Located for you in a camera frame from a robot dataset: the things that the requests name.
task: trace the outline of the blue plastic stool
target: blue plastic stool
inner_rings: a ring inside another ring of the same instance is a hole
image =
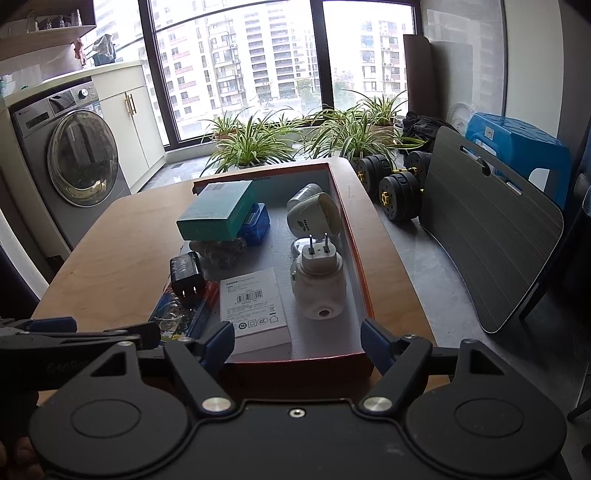
[[[525,179],[536,168],[550,170],[548,179],[556,176],[556,188],[546,193],[564,208],[572,159],[569,149],[559,140],[521,120],[480,112],[468,123],[466,138],[493,153]]]

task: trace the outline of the cabinet door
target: cabinet door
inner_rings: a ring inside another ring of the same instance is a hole
[[[134,123],[139,143],[142,145],[148,166],[151,167],[164,156],[164,147],[152,109],[147,87],[134,88],[127,92],[135,106]]]
[[[103,117],[115,137],[119,166],[131,189],[135,182],[148,171],[148,163],[139,143],[134,120],[125,101],[125,94],[120,93],[101,100],[100,107],[103,110]]]

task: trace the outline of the dumbbell weight plate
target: dumbbell weight plate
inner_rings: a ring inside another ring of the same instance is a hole
[[[355,164],[355,171],[368,196],[375,197],[378,192],[379,180],[376,181],[374,164],[367,157],[360,158]]]
[[[375,199],[379,182],[392,173],[392,167],[384,155],[369,155],[357,161],[355,171],[369,197]]]
[[[406,171],[382,179],[379,199],[386,217],[393,222],[415,218],[422,204],[418,181]]]
[[[427,180],[427,172],[431,164],[431,155],[428,152],[414,151],[410,152],[404,159],[406,168],[416,168],[415,176],[422,189],[425,188],[425,180]]]

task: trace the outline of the teal box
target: teal box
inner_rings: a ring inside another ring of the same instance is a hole
[[[252,180],[210,183],[177,220],[185,240],[234,240],[255,202]]]

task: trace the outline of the white electrical plug adapter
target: white electrical plug adapter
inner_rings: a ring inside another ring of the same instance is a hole
[[[345,308],[347,281],[343,258],[325,234],[324,241],[302,249],[291,268],[291,289],[302,313],[310,319],[329,319]]]

